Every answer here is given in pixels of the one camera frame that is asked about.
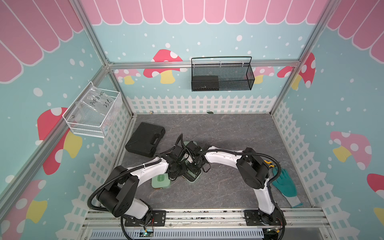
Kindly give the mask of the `green clipper case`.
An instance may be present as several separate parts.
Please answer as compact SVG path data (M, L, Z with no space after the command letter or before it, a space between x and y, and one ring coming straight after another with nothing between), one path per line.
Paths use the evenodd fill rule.
M202 173L201 168L195 163L186 163L186 171L183 177L193 183Z
M195 141L184 141L183 143L187 148L190 149L194 149L197 146L197 143Z
M171 186L168 174L157 175L152 178L151 186L153 189L167 189Z

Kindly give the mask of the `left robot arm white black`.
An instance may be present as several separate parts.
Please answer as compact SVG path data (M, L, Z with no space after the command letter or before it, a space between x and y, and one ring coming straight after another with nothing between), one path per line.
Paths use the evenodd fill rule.
M105 183L89 196L88 208L109 212L114 217L145 219L150 213L150 206L135 198L138 187L165 173L172 179L182 175L186 170L184 160L189 155L183 147L174 146L164 153L156 154L153 160L139 166L133 168L117 166Z

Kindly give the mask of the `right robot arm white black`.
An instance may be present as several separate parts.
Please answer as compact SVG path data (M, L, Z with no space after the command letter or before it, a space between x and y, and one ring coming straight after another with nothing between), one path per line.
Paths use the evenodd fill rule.
M273 199L271 183L282 171L280 164L272 157L257 153L252 148L243 151L219 149L214 146L200 147L193 142L185 146L192 155L193 163L204 165L221 164L237 169L245 182L255 192L258 202L258 216L263 225L286 225L283 211Z

